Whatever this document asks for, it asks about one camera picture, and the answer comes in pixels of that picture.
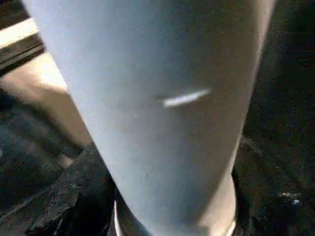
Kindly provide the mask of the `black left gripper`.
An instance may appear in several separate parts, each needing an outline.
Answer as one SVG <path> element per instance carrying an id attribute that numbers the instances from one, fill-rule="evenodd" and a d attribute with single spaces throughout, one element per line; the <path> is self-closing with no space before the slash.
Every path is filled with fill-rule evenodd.
<path id="1" fill-rule="evenodd" d="M 44 52 L 39 34 L 30 35 L 0 50 L 0 71 L 9 72 Z"/>

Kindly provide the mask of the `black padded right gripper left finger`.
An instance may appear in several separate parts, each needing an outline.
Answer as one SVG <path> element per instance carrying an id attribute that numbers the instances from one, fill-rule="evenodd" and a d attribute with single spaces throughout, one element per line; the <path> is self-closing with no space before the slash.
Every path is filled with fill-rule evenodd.
<path id="1" fill-rule="evenodd" d="M 26 229 L 26 235 L 107 235 L 115 188 L 96 145 L 89 144 L 53 184 L 51 200 Z"/>

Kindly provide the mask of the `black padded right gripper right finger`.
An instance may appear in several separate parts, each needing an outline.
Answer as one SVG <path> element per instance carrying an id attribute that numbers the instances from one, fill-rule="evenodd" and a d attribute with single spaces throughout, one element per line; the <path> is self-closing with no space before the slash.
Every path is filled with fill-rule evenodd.
<path id="1" fill-rule="evenodd" d="M 240 236 L 313 236 L 315 191 L 249 137 L 242 137 L 232 171 Z"/>

